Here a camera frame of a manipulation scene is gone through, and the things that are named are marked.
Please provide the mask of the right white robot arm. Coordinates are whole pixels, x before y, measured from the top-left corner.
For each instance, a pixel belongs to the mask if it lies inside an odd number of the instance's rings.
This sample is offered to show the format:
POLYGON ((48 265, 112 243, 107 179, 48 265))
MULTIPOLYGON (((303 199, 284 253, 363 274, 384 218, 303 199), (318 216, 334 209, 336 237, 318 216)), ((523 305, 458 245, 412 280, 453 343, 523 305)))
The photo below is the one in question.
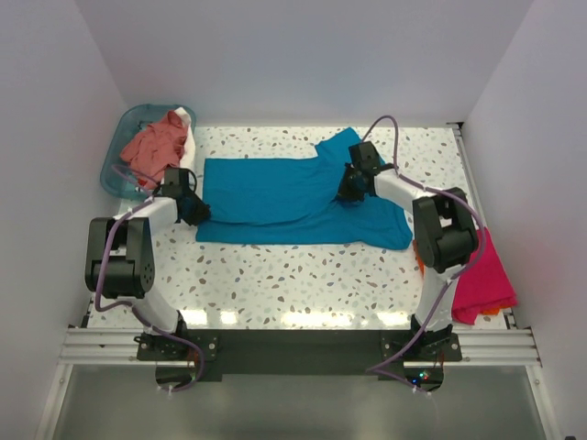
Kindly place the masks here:
POLYGON ((413 217, 415 253, 425 267, 420 302, 412 318, 415 331, 408 338, 411 354, 431 359, 440 349, 436 332, 452 324, 452 305, 458 278, 471 255, 479 255, 477 213, 460 188, 439 190, 403 175, 392 163, 382 162, 370 142, 349 148, 350 162, 337 198, 360 202, 366 196, 396 204, 413 217))

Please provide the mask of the blue t shirt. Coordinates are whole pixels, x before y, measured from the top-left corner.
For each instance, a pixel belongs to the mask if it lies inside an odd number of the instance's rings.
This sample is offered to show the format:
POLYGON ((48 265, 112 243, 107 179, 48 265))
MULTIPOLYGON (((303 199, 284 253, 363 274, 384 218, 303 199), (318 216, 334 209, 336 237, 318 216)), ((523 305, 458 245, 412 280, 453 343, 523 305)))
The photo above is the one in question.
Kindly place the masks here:
POLYGON ((401 207, 377 197, 355 203, 336 198, 349 147, 359 140, 348 127, 318 143, 310 159, 207 159, 203 199, 211 216, 198 226, 196 240, 409 248, 413 233, 401 207))

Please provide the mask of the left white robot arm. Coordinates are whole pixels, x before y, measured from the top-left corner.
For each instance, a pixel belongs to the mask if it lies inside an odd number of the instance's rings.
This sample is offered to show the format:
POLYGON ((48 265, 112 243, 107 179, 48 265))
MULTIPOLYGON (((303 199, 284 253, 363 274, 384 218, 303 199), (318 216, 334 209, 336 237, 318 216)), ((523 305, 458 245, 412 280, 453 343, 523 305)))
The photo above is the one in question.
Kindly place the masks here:
POLYGON ((192 170, 169 168, 147 198, 124 214, 97 217, 89 225, 84 280, 94 308, 105 313, 125 307, 145 332, 159 336, 157 347, 169 359, 190 348, 181 313, 156 290, 153 236, 176 224, 199 226, 211 209, 196 193, 192 170))

